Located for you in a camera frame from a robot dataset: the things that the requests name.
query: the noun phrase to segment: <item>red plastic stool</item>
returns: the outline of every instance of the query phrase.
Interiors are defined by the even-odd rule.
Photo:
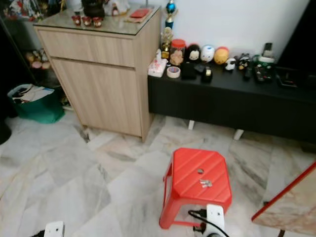
[[[169,176],[171,182],[167,190]],[[163,229],[169,229],[172,224],[199,226],[199,223],[174,220],[182,205],[215,204],[222,206],[225,213],[232,203],[225,158],[218,152],[188,148],[176,150],[163,180],[164,200],[159,220]]]

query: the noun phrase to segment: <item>glass countertop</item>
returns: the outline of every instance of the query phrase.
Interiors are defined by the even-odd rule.
[[[87,31],[99,31],[114,34],[126,34],[126,35],[136,35],[146,22],[160,9],[160,6],[155,6],[152,12],[144,19],[142,23],[129,23],[124,20],[135,10],[137,10],[140,4],[130,4],[131,9],[121,16],[105,16],[102,21],[102,26],[100,28],[95,28],[93,25],[85,26],[81,21],[81,26],[76,26],[71,18],[74,15],[72,9],[64,10],[56,15],[47,17],[43,21],[36,22],[35,26],[45,26],[45,27],[58,27],[67,28],[75,30],[87,30]]]

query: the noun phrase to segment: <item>white wall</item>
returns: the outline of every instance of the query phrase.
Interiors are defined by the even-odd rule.
[[[145,3],[145,0],[130,0]],[[165,8],[168,0],[149,0]],[[234,53],[261,53],[273,42],[278,58],[291,37],[308,0],[175,0],[179,12],[174,35],[200,46],[227,46]]]

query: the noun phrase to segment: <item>tv stand leg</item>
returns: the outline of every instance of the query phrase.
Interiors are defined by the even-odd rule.
[[[194,126],[194,120],[190,120],[188,130],[193,130],[193,126]]]
[[[242,129],[237,129],[235,134],[234,134],[234,140],[239,140],[243,134],[244,130]]]

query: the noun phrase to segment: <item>green bag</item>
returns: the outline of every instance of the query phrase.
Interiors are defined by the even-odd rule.
[[[19,117],[40,123],[54,123],[65,114],[55,91],[36,101],[16,104],[12,99],[13,94],[21,88],[28,88],[28,86],[29,84],[19,85],[7,94]]]

